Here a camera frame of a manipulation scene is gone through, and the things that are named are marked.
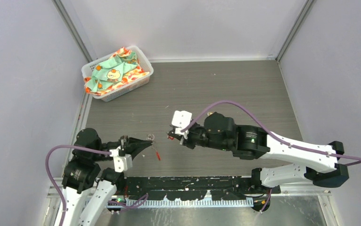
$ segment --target gray wood-grain table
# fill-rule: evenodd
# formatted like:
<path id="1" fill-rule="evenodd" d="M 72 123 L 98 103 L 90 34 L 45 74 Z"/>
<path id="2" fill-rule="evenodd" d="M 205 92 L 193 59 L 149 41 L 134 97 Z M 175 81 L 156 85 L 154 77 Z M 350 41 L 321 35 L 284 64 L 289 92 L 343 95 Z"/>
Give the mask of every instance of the gray wood-grain table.
<path id="1" fill-rule="evenodd" d="M 247 107 L 270 130 L 301 140 L 285 84 L 275 61 L 228 61 L 154 63 L 150 82 L 110 102 L 94 99 L 87 127 L 97 130 L 103 142 L 121 135 L 146 139 L 155 135 L 161 155 L 151 148 L 133 161 L 128 176 L 220 176 L 250 175 L 257 167 L 286 164 L 277 160 L 240 160 L 231 152 L 196 147 L 190 150 L 167 139 L 175 110 L 197 116 L 218 100 L 233 100 Z M 221 105 L 217 111 L 233 117 L 236 124 L 256 125 L 243 111 Z M 112 162 L 100 163 L 102 169 Z"/>

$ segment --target cable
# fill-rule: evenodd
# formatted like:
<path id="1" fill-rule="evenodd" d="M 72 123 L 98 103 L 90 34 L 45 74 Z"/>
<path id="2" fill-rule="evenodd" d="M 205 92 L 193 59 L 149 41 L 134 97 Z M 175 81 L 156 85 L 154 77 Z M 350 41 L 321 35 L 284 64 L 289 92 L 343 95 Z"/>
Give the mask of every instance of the cable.
<path id="1" fill-rule="evenodd" d="M 278 142 L 280 142 L 280 143 L 282 143 L 284 145 L 287 145 L 287 146 L 293 147 L 293 148 L 297 148 L 297 149 L 300 149 L 300 150 L 303 150 L 303 151 L 307 151 L 307 152 L 318 153 L 318 154 L 322 154 L 322 155 L 328 155 L 328 153 L 324 152 L 324 151 L 315 150 L 315 149 L 306 148 L 306 147 L 301 147 L 301 146 L 298 146 L 298 145 L 292 145 L 289 142 L 286 142 L 286 141 L 282 140 L 281 138 L 274 135 L 269 129 L 267 129 L 249 110 L 247 110 L 245 107 L 243 107 L 239 103 L 236 103 L 236 102 L 231 101 L 231 100 L 221 100 L 221 101 L 217 101 L 217 102 L 209 105 L 186 128 L 182 129 L 181 132 L 184 132 L 184 131 L 188 130 L 190 127 L 192 127 L 197 122 L 198 119 L 200 119 L 204 114 L 206 114 L 211 108 L 213 108 L 213 107 L 215 107 L 217 105 L 220 105 L 220 104 L 231 104 L 231 105 L 234 105 L 234 106 L 240 108 L 241 110 L 246 112 L 263 130 L 265 130 L 265 132 L 267 132 L 268 135 L 270 135 L 272 138 L 274 138 L 275 140 L 277 140 Z M 361 158 L 360 157 L 349 156 L 349 155 L 341 155 L 341 154 L 334 154 L 334 153 L 330 154 L 330 156 L 337 157 L 337 158 L 343 158 L 343 159 L 356 160 L 354 162 L 346 164 L 346 166 L 352 166 L 352 165 L 356 165 L 356 164 L 361 163 Z"/>
<path id="2" fill-rule="evenodd" d="M 245 195 L 245 194 L 242 194 L 242 195 L 244 195 L 247 198 L 259 198 L 259 197 L 263 197 L 265 194 L 261 194 L 261 195 L 258 195 L 258 196 L 249 196 L 249 195 Z"/>
<path id="3" fill-rule="evenodd" d="M 96 153 L 96 154 L 104 154 L 104 155 L 110 155 L 110 152 L 103 152 L 103 151 L 98 151 L 98 150 L 94 150 L 94 149 L 90 149 L 90 148 L 86 148 L 86 147 L 74 146 L 74 145 L 58 145 L 58 146 L 53 147 L 47 153 L 46 161 L 45 161 L 47 176 L 49 177 L 49 179 L 50 179 L 51 183 L 53 184 L 54 188 L 57 190 L 57 193 L 58 193 L 58 195 L 60 196 L 60 199 L 61 199 L 61 203 L 63 204 L 63 213 L 61 215 L 61 219 L 60 219 L 60 223 L 59 223 L 59 226 L 62 226 L 63 223 L 64 223 L 64 219 L 66 217 L 67 202 L 66 202 L 66 199 L 64 198 L 63 192 L 58 187 L 58 185 L 55 182 L 53 176 L 51 175 L 50 167 L 49 167 L 49 159 L 50 159 L 51 154 L 53 153 L 53 151 L 55 151 L 57 149 L 60 149 L 60 148 L 72 148 L 72 149 L 76 149 L 76 150 L 92 152 L 92 153 Z"/>
<path id="4" fill-rule="evenodd" d="M 122 207 L 125 207 L 126 210 L 131 210 L 131 209 L 136 209 L 139 206 L 143 205 L 148 199 L 148 194 L 145 194 L 144 196 L 140 197 L 134 204 L 127 206 L 126 204 L 117 202 L 117 201 L 108 201 L 109 204 L 115 204 L 115 205 L 119 205 Z"/>
<path id="5" fill-rule="evenodd" d="M 267 201 L 265 201 L 263 207 L 260 209 L 260 211 L 255 216 L 254 221 L 253 221 L 253 225 L 255 225 L 256 220 L 263 213 L 263 211 L 264 211 L 265 207 L 267 206 L 268 202 L 271 200 L 271 194 L 272 194 L 272 189 L 269 190 Z"/>

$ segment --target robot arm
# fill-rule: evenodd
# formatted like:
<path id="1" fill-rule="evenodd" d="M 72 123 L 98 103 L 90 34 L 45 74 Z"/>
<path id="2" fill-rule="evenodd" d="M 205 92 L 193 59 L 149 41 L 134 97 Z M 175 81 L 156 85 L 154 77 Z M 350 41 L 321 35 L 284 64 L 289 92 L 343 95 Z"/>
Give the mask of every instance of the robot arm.
<path id="1" fill-rule="evenodd" d="M 256 168 L 252 171 L 252 182 L 255 186 L 272 188 L 280 184 L 312 181 L 321 187 L 339 187 L 348 179 L 347 166 L 339 164 L 332 153 L 344 154 L 343 144 L 334 141 L 328 145 L 313 145 L 302 141 L 279 136 L 288 143 L 321 150 L 328 156 L 305 152 L 276 141 L 262 128 L 251 125 L 237 125 L 233 118 L 225 117 L 217 112 L 210 113 L 204 125 L 194 124 L 186 128 L 192 114 L 186 111 L 175 111 L 172 119 L 172 130 L 168 137 L 177 139 L 181 145 L 194 149 L 197 145 L 223 151 L 231 151 L 234 157 L 243 160 L 278 159 L 293 164 L 276 168 Z"/>
<path id="2" fill-rule="evenodd" d="M 122 136 L 117 142 L 101 143 L 96 130 L 87 128 L 77 134 L 74 145 L 110 152 L 110 155 L 106 156 L 75 149 L 74 157 L 64 169 L 62 192 L 67 201 L 67 209 L 62 225 L 93 226 L 111 197 L 117 190 L 124 189 L 123 172 L 132 167 L 132 160 L 145 148 L 151 146 L 152 141 Z M 97 161 L 113 161 L 114 169 L 103 170 L 95 193 L 82 210 L 100 173 Z M 59 226 L 61 215 L 60 211 L 55 226 Z"/>

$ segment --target white plastic basket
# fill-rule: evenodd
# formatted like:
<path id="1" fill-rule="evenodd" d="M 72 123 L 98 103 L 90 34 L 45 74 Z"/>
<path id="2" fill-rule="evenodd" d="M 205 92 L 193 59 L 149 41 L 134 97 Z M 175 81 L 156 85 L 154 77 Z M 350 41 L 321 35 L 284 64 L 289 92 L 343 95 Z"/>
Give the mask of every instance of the white plastic basket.
<path id="1" fill-rule="evenodd" d="M 94 98 L 101 99 L 101 100 L 107 102 L 107 101 L 113 100 L 119 96 L 124 95 L 125 93 L 127 93 L 129 91 L 132 91 L 132 90 L 148 83 L 148 81 L 150 80 L 150 76 L 154 72 L 153 67 L 151 66 L 151 63 L 147 60 L 147 57 L 144 55 L 142 50 L 140 50 L 137 46 L 129 46 L 129 47 L 127 47 L 127 49 L 130 49 L 130 50 L 136 52 L 138 59 L 139 59 L 139 65 L 145 72 L 150 72 L 150 73 L 146 76 L 138 78 L 138 79 L 136 79 L 118 89 L 115 89 L 109 93 L 106 93 L 104 95 L 101 95 L 101 96 L 92 95 Z M 99 58 L 99 59 L 92 61 L 92 62 L 86 64 L 85 66 L 83 66 L 82 70 L 81 70 L 83 78 L 91 77 L 94 67 L 96 65 L 98 65 L 99 63 L 101 63 L 105 60 L 108 60 L 110 58 L 110 56 L 112 56 L 113 54 L 114 53 L 109 54 L 107 56 Z"/>

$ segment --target gray wall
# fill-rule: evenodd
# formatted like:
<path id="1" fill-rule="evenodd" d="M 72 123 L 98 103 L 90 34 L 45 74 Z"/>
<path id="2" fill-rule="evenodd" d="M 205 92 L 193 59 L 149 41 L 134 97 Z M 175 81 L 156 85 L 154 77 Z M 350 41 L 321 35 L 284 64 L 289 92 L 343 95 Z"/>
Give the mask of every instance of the gray wall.
<path id="1" fill-rule="evenodd" d="M 317 1 L 281 60 L 305 141 L 340 140 L 361 157 L 361 1 Z M 332 190 L 346 226 L 361 225 L 361 165 Z"/>
<path id="2" fill-rule="evenodd" d="M 93 56 L 276 57 L 305 0 L 63 0 Z"/>
<path id="3" fill-rule="evenodd" d="M 44 158 L 68 144 L 86 61 L 48 0 L 0 0 L 0 226 L 41 225 Z M 66 151 L 53 154 L 60 176 Z"/>

